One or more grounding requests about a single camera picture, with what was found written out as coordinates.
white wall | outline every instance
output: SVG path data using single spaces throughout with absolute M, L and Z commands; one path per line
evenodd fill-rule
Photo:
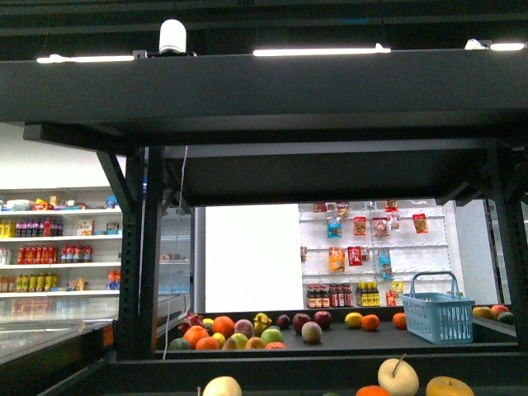
M 297 205 L 208 207 L 205 311 L 303 308 Z
M 497 286 L 483 202 L 473 200 L 457 207 L 455 217 L 465 295 L 476 304 L 496 304 Z
M 0 190 L 109 186 L 94 152 L 25 141 L 23 132 L 0 123 Z

cable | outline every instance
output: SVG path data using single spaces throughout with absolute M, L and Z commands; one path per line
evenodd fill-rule
M 172 255 L 172 264 L 171 264 L 171 276 L 168 286 L 168 303 L 167 303 L 167 321 L 165 323 L 165 348 L 163 349 L 163 360 L 167 357 L 167 350 L 168 350 L 168 324 L 171 319 L 171 293 L 172 293 L 172 276 L 174 275 L 174 262 L 176 260 L 176 251 L 178 247 L 178 238 L 180 236 L 180 225 L 182 224 L 182 201 L 183 201 L 183 181 L 185 179 L 185 166 L 187 163 L 187 151 L 189 149 L 189 146 L 185 146 L 185 152 L 183 154 L 183 164 L 181 165 L 181 181 L 180 181 L 180 199 L 178 200 L 178 221 L 176 226 L 176 241 L 174 243 L 174 254 Z M 186 313 L 187 311 L 187 302 L 185 301 L 185 305 L 183 308 L 183 312 Z

basket handle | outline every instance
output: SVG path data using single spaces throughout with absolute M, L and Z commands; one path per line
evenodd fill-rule
M 457 282 L 455 275 L 453 275 L 453 272 L 451 272 L 451 271 L 418 272 L 415 276 L 412 277 L 411 293 L 410 293 L 411 297 L 416 298 L 415 297 L 416 292 L 415 292 L 415 289 L 414 289 L 414 281 L 419 276 L 429 276 L 429 275 L 449 275 L 449 276 L 451 276 L 451 297 L 454 299 L 455 296 L 456 296 L 456 297 L 458 297 L 458 299 L 460 299 L 459 283 Z

blue basket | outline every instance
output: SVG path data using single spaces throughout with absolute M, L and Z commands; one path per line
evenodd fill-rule
M 450 275 L 451 294 L 416 293 L 414 282 L 419 276 Z M 459 296 L 459 285 L 448 271 L 419 272 L 411 284 L 411 293 L 401 295 L 412 334 L 433 344 L 461 344 L 473 342 L 474 300 Z

security camera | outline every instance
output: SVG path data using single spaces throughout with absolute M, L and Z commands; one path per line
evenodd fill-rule
M 186 52 L 187 32 L 176 19 L 168 19 L 159 30 L 159 53 L 183 54 Z

